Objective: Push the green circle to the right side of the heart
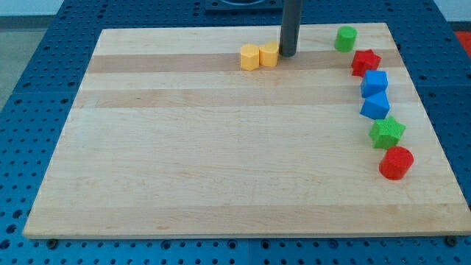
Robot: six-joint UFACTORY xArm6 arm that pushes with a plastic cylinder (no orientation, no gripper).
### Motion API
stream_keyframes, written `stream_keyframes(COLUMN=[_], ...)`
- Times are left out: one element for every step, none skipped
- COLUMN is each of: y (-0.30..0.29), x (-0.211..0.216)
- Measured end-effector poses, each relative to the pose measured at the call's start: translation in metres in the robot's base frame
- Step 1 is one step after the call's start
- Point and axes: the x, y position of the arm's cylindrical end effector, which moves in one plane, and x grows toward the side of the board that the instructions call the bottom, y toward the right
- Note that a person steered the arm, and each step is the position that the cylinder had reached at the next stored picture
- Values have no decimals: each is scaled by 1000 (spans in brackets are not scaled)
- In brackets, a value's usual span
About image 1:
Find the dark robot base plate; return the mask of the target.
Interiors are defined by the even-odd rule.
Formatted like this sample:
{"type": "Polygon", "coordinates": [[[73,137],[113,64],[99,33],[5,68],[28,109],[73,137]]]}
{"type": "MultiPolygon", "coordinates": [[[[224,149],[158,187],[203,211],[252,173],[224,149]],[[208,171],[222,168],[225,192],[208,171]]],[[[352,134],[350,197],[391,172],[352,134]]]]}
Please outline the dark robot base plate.
{"type": "Polygon", "coordinates": [[[205,12],[279,11],[283,0],[204,0],[205,12]]]}

